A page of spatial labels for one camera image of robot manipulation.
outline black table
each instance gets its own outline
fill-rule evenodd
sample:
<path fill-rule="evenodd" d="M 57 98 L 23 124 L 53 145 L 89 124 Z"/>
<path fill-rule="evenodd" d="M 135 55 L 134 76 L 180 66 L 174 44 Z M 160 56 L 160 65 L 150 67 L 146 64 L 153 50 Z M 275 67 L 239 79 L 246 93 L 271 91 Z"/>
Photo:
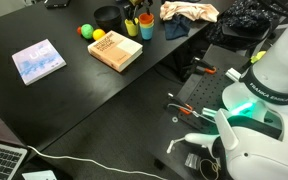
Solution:
<path fill-rule="evenodd" d="M 227 86 L 233 83 L 233 81 L 228 77 L 224 77 L 223 74 L 231 67 L 240 70 L 238 68 L 244 65 L 248 61 L 248 58 L 211 45 L 203 60 L 212 65 L 216 65 L 217 73 L 208 76 L 221 78 L 220 82 L 216 82 L 214 79 L 207 81 L 207 79 L 201 75 L 192 74 L 177 95 L 178 98 L 192 106 L 198 113 L 202 112 L 203 107 L 213 110 L 225 108 L 221 102 L 222 88 L 224 88 L 224 85 Z M 213 88 L 206 87 L 207 85 L 212 86 L 212 83 L 214 84 Z M 173 117 L 178 118 L 177 123 L 172 121 Z M 152 133 L 151 139 L 154 142 L 149 146 L 149 151 L 157 159 L 156 165 L 161 168 L 163 165 L 170 167 L 185 180 L 204 179 L 199 171 L 186 167 L 185 161 L 189 153 L 198 155 L 203 159 L 213 160 L 208 149 L 184 141 L 176 143 L 174 145 L 175 149 L 172 150 L 170 154 L 166 153 L 171 140 L 182 138 L 188 133 L 216 134 L 212 131 L 212 128 L 215 126 L 214 124 L 205 122 L 199 124 L 202 121 L 202 119 L 196 118 L 193 115 L 178 113 L 177 110 L 174 111 L 171 107 L 167 109 L 158 121 L 155 131 Z M 208 179 L 214 179 L 215 173 L 211 170 L 210 164 L 206 163 L 205 166 L 206 167 L 202 169 L 204 174 L 208 176 Z"/>
<path fill-rule="evenodd" d="M 202 2 L 212 3 L 223 12 L 233 0 Z M 104 5 L 117 5 L 122 10 L 125 4 L 114 0 L 73 0 L 66 8 L 48 10 L 38 3 L 0 17 L 0 114 L 24 142 L 38 150 L 74 128 L 208 24 L 194 22 L 188 37 L 166 41 L 164 26 L 158 20 L 161 2 L 154 1 L 153 38 L 134 38 L 143 44 L 143 54 L 120 74 L 93 58 L 87 51 L 91 41 L 76 33 L 77 27 L 85 23 L 97 28 L 93 13 Z M 44 39 L 51 41 L 67 66 L 25 86 L 11 56 Z"/>

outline black bowl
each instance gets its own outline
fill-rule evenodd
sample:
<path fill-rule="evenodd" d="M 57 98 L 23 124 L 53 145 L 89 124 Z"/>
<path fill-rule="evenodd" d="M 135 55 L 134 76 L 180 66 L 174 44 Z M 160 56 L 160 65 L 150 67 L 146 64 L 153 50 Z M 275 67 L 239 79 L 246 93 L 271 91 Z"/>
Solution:
<path fill-rule="evenodd" d="M 105 32 L 121 27 L 121 11 L 116 6 L 103 6 L 94 12 L 96 24 Z"/>

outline cloth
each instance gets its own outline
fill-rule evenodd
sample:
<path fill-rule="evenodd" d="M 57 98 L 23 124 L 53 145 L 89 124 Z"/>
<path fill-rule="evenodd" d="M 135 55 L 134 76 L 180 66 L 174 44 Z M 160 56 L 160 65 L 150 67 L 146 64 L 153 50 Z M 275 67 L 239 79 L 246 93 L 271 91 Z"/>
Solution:
<path fill-rule="evenodd" d="M 171 20 L 164 22 L 166 40 L 187 36 L 191 20 L 183 15 L 175 14 Z"/>
<path fill-rule="evenodd" d="M 165 1 L 160 8 L 160 18 L 171 20 L 174 14 L 181 14 L 192 21 L 203 19 L 216 22 L 219 12 L 211 4 L 189 3 L 181 1 Z"/>

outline cup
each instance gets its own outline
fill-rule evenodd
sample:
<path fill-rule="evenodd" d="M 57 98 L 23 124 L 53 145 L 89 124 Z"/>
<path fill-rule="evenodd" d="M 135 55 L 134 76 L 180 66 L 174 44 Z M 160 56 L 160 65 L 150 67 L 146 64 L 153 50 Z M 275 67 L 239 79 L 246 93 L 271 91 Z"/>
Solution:
<path fill-rule="evenodd" d="M 140 24 L 150 24 L 154 21 L 154 15 L 152 13 L 142 13 L 138 17 Z"/>
<path fill-rule="evenodd" d="M 125 19 L 124 21 L 129 36 L 136 36 L 138 34 L 138 19 L 135 18 L 134 21 L 135 24 L 132 20 Z"/>
<path fill-rule="evenodd" d="M 142 38 L 144 40 L 150 40 L 153 36 L 153 30 L 154 30 L 154 23 L 151 24 L 149 27 L 144 27 L 140 24 L 141 34 Z"/>
<path fill-rule="evenodd" d="M 149 23 L 149 24 L 141 24 L 141 23 L 140 23 L 140 25 L 141 25 L 142 27 L 151 27 L 152 24 L 154 24 L 154 19 L 153 19 L 153 21 L 152 21 L 151 23 Z"/>

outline green ball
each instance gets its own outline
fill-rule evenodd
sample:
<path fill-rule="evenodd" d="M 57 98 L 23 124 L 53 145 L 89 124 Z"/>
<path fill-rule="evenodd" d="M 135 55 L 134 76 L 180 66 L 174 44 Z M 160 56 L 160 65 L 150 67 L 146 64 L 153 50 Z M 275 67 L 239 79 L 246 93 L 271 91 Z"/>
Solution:
<path fill-rule="evenodd" d="M 92 39 L 94 28 L 89 24 L 84 24 L 81 28 L 82 36 L 85 39 Z"/>

